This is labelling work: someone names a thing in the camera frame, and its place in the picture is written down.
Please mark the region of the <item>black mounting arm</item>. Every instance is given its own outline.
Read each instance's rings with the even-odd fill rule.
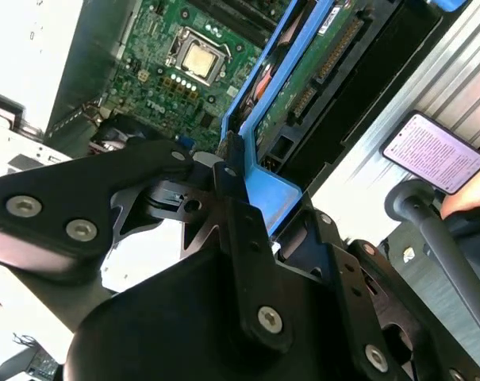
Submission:
[[[226,156],[207,167],[158,140],[0,178],[0,263],[47,282],[86,282],[119,240],[183,222],[183,259],[85,319],[66,380],[480,379],[379,252],[346,248],[308,199],[275,261]]]

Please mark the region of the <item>smartphone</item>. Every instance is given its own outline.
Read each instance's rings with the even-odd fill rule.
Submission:
[[[458,192],[480,171],[479,150],[419,111],[404,117],[381,153],[447,194]]]

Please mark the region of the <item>screw head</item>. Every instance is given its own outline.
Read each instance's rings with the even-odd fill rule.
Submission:
[[[449,374],[451,375],[454,381],[465,381],[463,376],[455,369],[450,369]]]
[[[173,156],[176,160],[180,160],[180,161],[184,161],[184,159],[185,159],[185,156],[181,152],[178,152],[178,151],[171,152],[171,156]]]
[[[365,250],[368,254],[370,254],[371,256],[374,256],[375,255],[375,249],[372,248],[369,244],[364,244],[363,245],[363,250]]]
[[[88,220],[74,220],[65,229],[68,236],[79,242],[92,241],[97,236],[97,226]]]
[[[326,224],[331,224],[333,222],[333,220],[327,214],[324,214],[324,213],[321,214],[321,220]]]
[[[236,177],[236,172],[234,172],[234,171],[233,171],[231,168],[229,168],[229,167],[226,167],[226,168],[225,168],[225,172],[226,172],[228,175],[232,176],[232,177]]]
[[[42,204],[30,196],[15,196],[6,203],[7,211],[16,217],[35,217],[42,211]]]
[[[262,306],[257,313],[259,323],[269,333],[277,334],[282,332],[282,318],[273,308],[269,306]]]
[[[377,347],[372,344],[368,344],[365,347],[365,355],[375,369],[382,373],[386,373],[388,371],[388,361],[384,357],[384,354]]]

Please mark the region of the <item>black bracket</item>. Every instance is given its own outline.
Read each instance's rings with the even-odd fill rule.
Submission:
[[[457,379],[451,377],[454,372],[463,379],[480,379],[480,367],[374,245],[357,240],[348,251],[363,269],[381,326],[396,324],[412,344],[418,381]]]
[[[208,218],[184,228],[183,256],[204,248],[220,250],[232,271],[232,315],[237,313],[243,337],[271,351],[287,352],[293,330],[263,215],[248,204],[243,176],[225,162],[213,166],[213,186],[216,199]]]
[[[0,263],[52,280],[89,279],[114,243],[113,224],[125,220],[137,195],[162,180],[185,179],[193,165],[176,143],[158,140],[1,177]],[[17,196],[35,200],[38,213],[12,213],[33,208]],[[96,230],[92,240],[70,237],[76,220]]]

